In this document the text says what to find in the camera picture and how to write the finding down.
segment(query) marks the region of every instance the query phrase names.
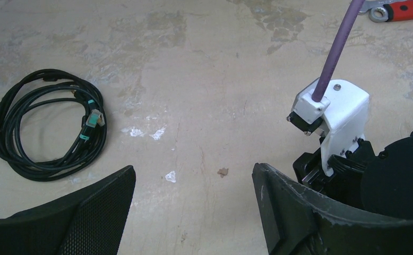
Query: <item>black mesh fabric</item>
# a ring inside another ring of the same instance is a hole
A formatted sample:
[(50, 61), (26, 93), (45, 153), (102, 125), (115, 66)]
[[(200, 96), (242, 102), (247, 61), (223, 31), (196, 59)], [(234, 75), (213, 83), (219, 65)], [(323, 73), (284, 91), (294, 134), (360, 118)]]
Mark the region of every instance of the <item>black mesh fabric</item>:
[(54, 201), (0, 219), (0, 254), (116, 254), (133, 198), (132, 166)]
[(112, 182), (80, 204), (58, 254), (117, 254), (133, 194), (128, 182)]

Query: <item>white plastic mount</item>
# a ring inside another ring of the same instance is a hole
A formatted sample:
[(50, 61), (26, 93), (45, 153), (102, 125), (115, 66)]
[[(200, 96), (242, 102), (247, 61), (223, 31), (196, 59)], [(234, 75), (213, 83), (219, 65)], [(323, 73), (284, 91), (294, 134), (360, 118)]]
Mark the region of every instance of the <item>white plastic mount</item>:
[(323, 99), (317, 103), (311, 99), (317, 81), (297, 95), (292, 111), (308, 124), (319, 117), (324, 119), (315, 132), (325, 137), (321, 144), (322, 169), (326, 176), (332, 176), (333, 169), (327, 165), (330, 156), (346, 157), (346, 151), (358, 148), (357, 139), (365, 138), (369, 94), (348, 81), (331, 80)]

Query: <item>stained floor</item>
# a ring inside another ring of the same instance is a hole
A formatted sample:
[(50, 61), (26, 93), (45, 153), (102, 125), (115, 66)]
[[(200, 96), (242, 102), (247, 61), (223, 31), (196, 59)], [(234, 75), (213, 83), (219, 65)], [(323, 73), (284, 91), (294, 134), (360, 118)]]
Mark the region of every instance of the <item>stained floor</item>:
[[(0, 217), (133, 165), (119, 254), (267, 254), (252, 168), (265, 162), (294, 178), (293, 161), (319, 146), (285, 117), (320, 75), (348, 4), (0, 0), (0, 100), (30, 72), (62, 69), (101, 90), (109, 117), (101, 157), (63, 180), (31, 182), (0, 159)], [(366, 137), (376, 151), (408, 136), (413, 21), (359, 16), (334, 77), (371, 94)], [(27, 153), (61, 156), (82, 115), (67, 103), (26, 116)]]

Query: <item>red and black handle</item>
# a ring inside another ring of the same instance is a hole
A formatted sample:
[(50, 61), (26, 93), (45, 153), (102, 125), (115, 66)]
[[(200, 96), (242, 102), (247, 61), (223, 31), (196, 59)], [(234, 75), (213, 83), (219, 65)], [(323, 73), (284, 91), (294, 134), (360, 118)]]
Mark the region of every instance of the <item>red and black handle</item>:
[(388, 11), (387, 22), (413, 20), (413, 0), (385, 4), (383, 7)]

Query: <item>purple rod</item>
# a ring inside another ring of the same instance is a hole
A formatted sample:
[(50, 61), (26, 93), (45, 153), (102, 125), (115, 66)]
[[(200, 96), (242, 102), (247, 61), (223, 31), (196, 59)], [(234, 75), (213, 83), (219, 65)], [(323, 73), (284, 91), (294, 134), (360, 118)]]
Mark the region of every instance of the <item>purple rod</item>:
[(357, 19), (358, 12), (361, 10), (365, 0), (352, 0), (349, 8), (347, 9), (344, 19), (342, 19), (341, 25), (339, 26), (338, 33), (334, 38), (332, 47), (330, 49), (327, 60), (325, 61), (324, 68), (322, 69), (321, 76), (317, 82), (317, 86), (314, 89), (311, 98), (315, 102), (320, 102), (322, 97), (327, 90), (330, 79), (332, 78), (336, 64), (338, 63), (339, 56), (341, 56), (342, 49), (346, 44), (347, 37), (349, 37), (352, 26)]

